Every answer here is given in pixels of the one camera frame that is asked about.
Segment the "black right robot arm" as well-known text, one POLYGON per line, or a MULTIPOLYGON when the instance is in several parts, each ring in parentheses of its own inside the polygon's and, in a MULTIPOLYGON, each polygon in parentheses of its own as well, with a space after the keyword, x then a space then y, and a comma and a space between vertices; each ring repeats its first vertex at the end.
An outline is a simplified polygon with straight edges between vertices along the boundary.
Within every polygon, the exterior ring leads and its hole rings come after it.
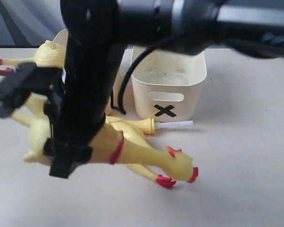
POLYGON ((135 145, 105 124, 128 44, 146 50, 120 87, 115 109, 121 113, 133 70, 156 49, 196 55, 223 44, 256 58, 284 58, 284 0, 62 0, 60 8, 69 33, 65 63, 44 107, 51 124, 44 153, 54 177, 68 178, 87 162, 157 166, 190 183, 198 176, 182 151, 135 145))

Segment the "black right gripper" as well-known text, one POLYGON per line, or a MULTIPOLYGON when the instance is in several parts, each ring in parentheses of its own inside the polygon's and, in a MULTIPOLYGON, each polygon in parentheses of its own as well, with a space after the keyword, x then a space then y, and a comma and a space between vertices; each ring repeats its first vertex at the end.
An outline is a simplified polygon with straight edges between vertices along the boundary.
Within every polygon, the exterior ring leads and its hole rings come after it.
POLYGON ((91 158, 89 142, 104 124, 125 45, 116 41, 117 1, 62 0, 60 6, 68 40, 62 75, 44 107, 51 124, 44 154, 50 176, 67 179, 91 158))

